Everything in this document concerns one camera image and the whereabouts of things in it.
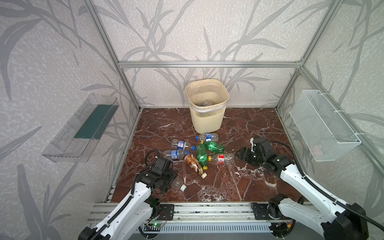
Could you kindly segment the large clear bottle white cap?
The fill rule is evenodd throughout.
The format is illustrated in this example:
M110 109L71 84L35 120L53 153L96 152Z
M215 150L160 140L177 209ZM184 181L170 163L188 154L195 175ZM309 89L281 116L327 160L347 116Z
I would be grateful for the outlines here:
M187 189L187 186L184 184L184 180L179 176L174 178L174 180L171 184L171 187L173 189L177 189L177 190L180 190L182 192L184 192Z

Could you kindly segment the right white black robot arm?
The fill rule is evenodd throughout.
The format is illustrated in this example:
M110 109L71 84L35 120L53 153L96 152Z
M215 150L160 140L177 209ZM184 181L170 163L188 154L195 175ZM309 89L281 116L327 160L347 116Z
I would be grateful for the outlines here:
M277 155L269 140L252 138L251 148L236 152L239 160L254 167L263 167L295 188L302 198L314 208L308 208L284 194L269 200L262 209L274 220L299 222L317 232L326 240L366 240L369 238L368 224L380 230L384 226L366 216L358 204L348 204L305 175L301 168L285 155Z

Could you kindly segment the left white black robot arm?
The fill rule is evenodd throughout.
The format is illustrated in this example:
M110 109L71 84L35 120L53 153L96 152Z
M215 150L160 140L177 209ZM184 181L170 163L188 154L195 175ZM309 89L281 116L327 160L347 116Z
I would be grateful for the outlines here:
M79 240L127 240L145 222L160 214L160 201L152 196L160 190L166 192L176 173L172 169L172 160L161 157L135 174L129 193L94 228L85 227Z

